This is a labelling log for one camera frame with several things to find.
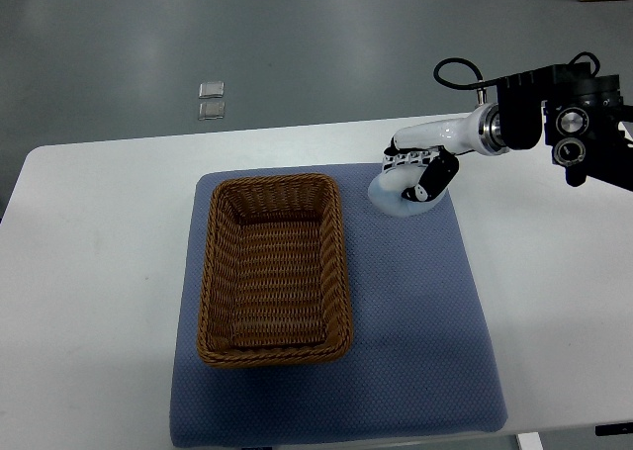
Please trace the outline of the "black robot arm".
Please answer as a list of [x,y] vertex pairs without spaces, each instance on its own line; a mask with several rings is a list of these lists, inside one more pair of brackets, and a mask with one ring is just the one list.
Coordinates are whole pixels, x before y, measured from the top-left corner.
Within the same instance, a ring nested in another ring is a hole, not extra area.
[[477,79],[468,86],[478,95],[472,113],[392,136],[378,184],[401,201],[431,203],[456,176],[460,156],[498,156],[543,141],[568,185],[593,178],[630,190],[632,140],[623,126],[631,122],[632,108],[623,100],[619,76],[599,69],[597,58],[582,52],[567,63]]

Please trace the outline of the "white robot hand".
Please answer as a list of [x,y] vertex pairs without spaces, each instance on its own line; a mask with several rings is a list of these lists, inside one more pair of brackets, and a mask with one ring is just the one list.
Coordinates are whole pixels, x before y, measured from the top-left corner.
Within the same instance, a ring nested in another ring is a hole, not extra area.
[[382,168],[409,165],[422,168],[417,182],[406,187],[401,196],[411,202],[438,199],[459,170],[459,159],[454,154],[474,150],[487,155],[488,149],[480,137],[480,124],[487,114],[488,105],[484,104],[463,118],[434,121],[396,131],[384,150]]

